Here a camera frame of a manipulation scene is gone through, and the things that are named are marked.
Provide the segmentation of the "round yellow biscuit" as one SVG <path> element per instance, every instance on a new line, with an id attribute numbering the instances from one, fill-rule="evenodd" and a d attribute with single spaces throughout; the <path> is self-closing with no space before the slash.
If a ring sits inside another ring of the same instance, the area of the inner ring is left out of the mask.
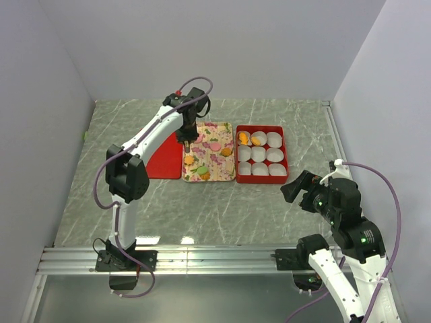
<path id="1" fill-rule="evenodd" d="M 256 146 L 262 145 L 262 140 L 259 137 L 251 137 L 251 143 Z"/>

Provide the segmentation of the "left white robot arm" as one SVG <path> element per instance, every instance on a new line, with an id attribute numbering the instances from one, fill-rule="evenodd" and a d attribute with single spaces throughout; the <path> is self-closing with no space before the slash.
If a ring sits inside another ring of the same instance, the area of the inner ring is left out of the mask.
<path id="1" fill-rule="evenodd" d="M 122 271 L 139 264 L 135 237 L 137 203 L 148 190 L 146 166 L 152 155 L 171 134 L 189 150 L 198 137 L 196 119 L 202 109 L 210 109 L 207 93 L 196 87 L 185 96 L 177 91 L 167 96 L 151 121 L 122 146 L 112 145 L 106 152 L 105 181 L 112 195 L 112 230 L 106 251 Z"/>

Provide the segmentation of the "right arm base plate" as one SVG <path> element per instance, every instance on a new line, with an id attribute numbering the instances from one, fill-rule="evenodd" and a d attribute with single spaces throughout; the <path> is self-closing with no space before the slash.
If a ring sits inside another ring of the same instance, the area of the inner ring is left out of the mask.
<path id="1" fill-rule="evenodd" d="M 276 249 L 271 255 L 278 271 L 300 271 L 302 266 L 296 249 Z"/>

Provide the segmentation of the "orange fish cookie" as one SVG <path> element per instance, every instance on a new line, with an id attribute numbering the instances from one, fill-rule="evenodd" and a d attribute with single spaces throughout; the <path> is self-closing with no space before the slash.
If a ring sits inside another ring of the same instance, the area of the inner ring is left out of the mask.
<path id="1" fill-rule="evenodd" d="M 241 145 L 248 145 L 248 136 L 246 133 L 239 133 L 238 140 L 240 141 Z"/>

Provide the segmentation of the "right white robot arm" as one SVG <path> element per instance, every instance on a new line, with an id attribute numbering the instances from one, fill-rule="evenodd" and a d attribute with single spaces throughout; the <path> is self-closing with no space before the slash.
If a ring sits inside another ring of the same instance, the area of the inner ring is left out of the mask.
<path id="1" fill-rule="evenodd" d="M 330 225 L 342 259 L 336 261 L 319 234 L 299 239 L 296 260 L 322 279 L 344 322 L 400 322 L 387 280 L 393 259 L 387 258 L 379 228 L 362 214 L 361 193 L 343 164 L 324 177 L 307 170 L 281 188 L 301 209 L 321 215 Z"/>

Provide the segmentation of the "pink macaron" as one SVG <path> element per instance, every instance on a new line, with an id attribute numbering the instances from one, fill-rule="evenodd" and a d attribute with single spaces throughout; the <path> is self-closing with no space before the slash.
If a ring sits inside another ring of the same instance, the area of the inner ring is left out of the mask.
<path id="1" fill-rule="evenodd" d="M 221 144 L 220 144 L 220 143 L 218 143 L 218 142 L 212 142 L 212 143 L 210 144 L 210 149 L 211 149 L 212 151 L 219 151 L 219 150 L 221 149 Z"/>
<path id="2" fill-rule="evenodd" d="M 202 142 L 202 139 L 203 139 L 203 137 L 202 137 L 202 136 L 199 136 L 199 137 L 194 141 L 194 144 L 198 144 L 198 143 Z"/>

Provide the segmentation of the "orange flower cookie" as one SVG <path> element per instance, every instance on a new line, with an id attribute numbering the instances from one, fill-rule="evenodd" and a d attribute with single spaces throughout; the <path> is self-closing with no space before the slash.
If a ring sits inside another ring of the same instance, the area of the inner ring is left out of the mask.
<path id="1" fill-rule="evenodd" d="M 193 165 L 194 162 L 195 162 L 195 158 L 192 155 L 186 155 L 185 156 L 185 158 L 184 158 L 185 165 L 190 166 L 190 165 Z"/>

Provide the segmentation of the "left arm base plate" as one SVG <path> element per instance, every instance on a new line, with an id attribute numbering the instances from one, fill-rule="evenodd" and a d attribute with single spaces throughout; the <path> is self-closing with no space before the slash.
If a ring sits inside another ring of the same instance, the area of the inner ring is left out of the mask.
<path id="1" fill-rule="evenodd" d="M 138 250 L 131 257 L 146 265 L 151 271 L 156 268 L 158 252 L 156 250 Z M 97 257 L 96 272 L 126 272 L 136 271 L 139 267 L 135 261 L 121 252 L 109 252 L 101 250 Z"/>

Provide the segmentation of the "orange swirl cookie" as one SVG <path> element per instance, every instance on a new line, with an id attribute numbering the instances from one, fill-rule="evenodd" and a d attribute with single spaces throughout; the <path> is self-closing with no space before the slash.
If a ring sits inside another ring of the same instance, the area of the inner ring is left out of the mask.
<path id="1" fill-rule="evenodd" d="M 228 156 L 232 155 L 232 150 L 229 147 L 225 147 L 220 151 L 220 155 L 222 155 L 224 157 L 228 157 Z"/>

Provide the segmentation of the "green macaron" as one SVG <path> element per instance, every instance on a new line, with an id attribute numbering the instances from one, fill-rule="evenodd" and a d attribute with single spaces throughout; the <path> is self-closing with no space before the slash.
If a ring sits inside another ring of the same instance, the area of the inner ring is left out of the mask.
<path id="1" fill-rule="evenodd" d="M 196 169 L 196 173 L 198 173 L 198 175 L 204 175 L 208 172 L 208 168 L 206 166 L 200 166 L 199 168 Z"/>

